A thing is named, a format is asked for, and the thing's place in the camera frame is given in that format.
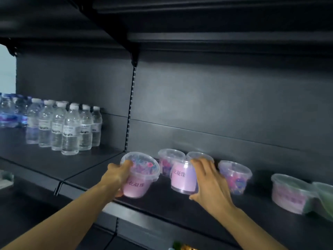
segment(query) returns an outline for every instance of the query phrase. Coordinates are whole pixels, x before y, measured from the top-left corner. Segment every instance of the shelving unit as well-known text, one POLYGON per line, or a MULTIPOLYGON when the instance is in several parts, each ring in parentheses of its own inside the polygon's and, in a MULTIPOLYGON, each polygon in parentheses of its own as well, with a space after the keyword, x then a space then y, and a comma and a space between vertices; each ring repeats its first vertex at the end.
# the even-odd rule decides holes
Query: shelving unit
MULTIPOLYGON (((0 130, 0 169, 57 202, 95 185, 126 152, 202 151, 252 170, 232 198, 274 238, 290 250, 331 249, 333 224, 276 206, 270 177, 333 184, 332 9, 333 0, 0 2, 17 93, 98 105, 104 120, 103 145, 69 157, 0 130)), ((108 204, 96 224, 113 237, 101 236, 103 249, 165 250, 176 240, 239 249, 164 176, 144 197, 108 204)))

